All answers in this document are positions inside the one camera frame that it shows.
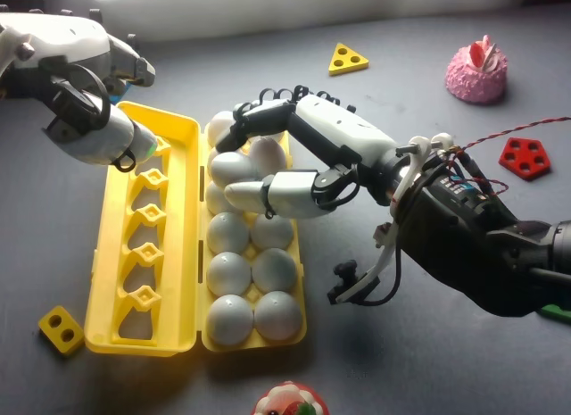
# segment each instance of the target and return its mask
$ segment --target green block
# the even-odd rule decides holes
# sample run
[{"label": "green block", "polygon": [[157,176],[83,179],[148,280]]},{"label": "green block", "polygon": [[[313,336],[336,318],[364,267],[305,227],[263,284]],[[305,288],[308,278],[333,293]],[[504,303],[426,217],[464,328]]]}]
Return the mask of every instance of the green block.
[{"label": "green block", "polygon": [[571,324],[571,311],[563,311],[557,305],[547,305],[538,311],[541,315]]}]

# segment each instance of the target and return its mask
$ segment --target red wire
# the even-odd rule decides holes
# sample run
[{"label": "red wire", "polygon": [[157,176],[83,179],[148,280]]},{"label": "red wire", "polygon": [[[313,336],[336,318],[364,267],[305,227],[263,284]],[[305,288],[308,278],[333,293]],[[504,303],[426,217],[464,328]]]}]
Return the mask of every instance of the red wire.
[{"label": "red wire", "polygon": [[[503,137],[503,136],[507,136],[507,134],[511,134],[512,132],[516,132],[516,131],[521,131],[522,129],[527,129],[527,128],[531,128],[531,127],[535,127],[537,125],[542,125],[544,123],[553,123],[553,122],[564,122],[566,120],[571,120],[571,117],[561,117],[561,118],[547,118],[547,119],[542,119],[542,120],[538,120],[536,122],[531,122],[528,123],[526,125],[521,125],[519,127],[515,127],[513,129],[507,129],[505,131],[502,132],[496,132],[494,134],[491,134],[487,137],[484,138],[478,138],[476,141],[473,141],[472,143],[468,143],[467,145],[465,145],[464,147],[461,147],[459,150],[456,150],[454,152],[454,156],[452,156],[452,159],[450,160],[450,164],[448,169],[451,170],[452,167],[452,163],[454,161],[456,161],[458,154],[460,154],[461,152],[464,152],[466,149],[473,147],[475,145],[479,145],[480,143],[483,143],[486,140],[492,140],[493,138],[497,138],[497,137]],[[466,178],[466,179],[462,179],[462,180],[456,180],[455,183],[462,183],[463,181],[474,181],[476,183],[478,182],[482,182],[482,181],[487,181],[488,183],[493,183],[496,185],[501,185],[503,186],[502,190],[499,190],[498,192],[494,192],[493,195],[499,195],[504,193],[506,190],[509,189],[509,186],[506,185],[505,183],[499,181],[499,180],[493,180],[493,179],[488,179],[488,178]]]}]

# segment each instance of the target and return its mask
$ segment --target red pentagon block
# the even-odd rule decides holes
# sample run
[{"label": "red pentagon block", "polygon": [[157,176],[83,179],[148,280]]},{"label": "red pentagon block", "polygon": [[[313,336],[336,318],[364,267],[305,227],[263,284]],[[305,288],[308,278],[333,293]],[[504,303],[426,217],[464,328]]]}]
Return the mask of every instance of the red pentagon block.
[{"label": "red pentagon block", "polygon": [[550,158],[542,142],[527,138],[510,138],[498,162],[528,181],[549,172],[551,167]]}]

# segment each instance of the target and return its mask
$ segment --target open egg carton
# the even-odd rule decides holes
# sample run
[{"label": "open egg carton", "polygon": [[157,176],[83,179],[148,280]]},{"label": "open egg carton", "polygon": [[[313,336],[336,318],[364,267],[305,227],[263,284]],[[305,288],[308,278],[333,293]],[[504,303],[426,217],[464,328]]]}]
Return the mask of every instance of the open egg carton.
[{"label": "open egg carton", "polygon": [[[299,342],[307,326],[295,222],[286,250],[296,267],[289,294],[302,313],[299,331],[270,341],[254,328],[239,344],[217,344],[206,327],[209,309],[218,299],[206,284],[215,255],[205,239],[213,217],[204,201],[211,182],[206,172],[211,147],[195,120],[130,102],[119,107],[154,132],[159,144],[151,165],[144,163],[128,174],[109,167],[87,306],[87,347],[96,353],[168,357],[192,348],[199,331],[214,352]],[[280,145],[289,167],[287,137]],[[251,226],[256,215],[243,217]],[[241,254],[251,263],[259,251],[250,243]],[[254,309],[262,292],[250,284],[241,297]]]}]

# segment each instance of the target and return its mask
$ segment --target yellow triangle block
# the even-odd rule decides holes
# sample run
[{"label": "yellow triangle block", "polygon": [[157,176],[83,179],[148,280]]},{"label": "yellow triangle block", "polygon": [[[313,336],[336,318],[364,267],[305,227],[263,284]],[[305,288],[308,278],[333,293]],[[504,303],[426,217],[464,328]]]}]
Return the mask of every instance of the yellow triangle block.
[{"label": "yellow triangle block", "polygon": [[329,76],[364,70],[368,67],[368,59],[357,54],[343,43],[338,43],[329,64]]}]

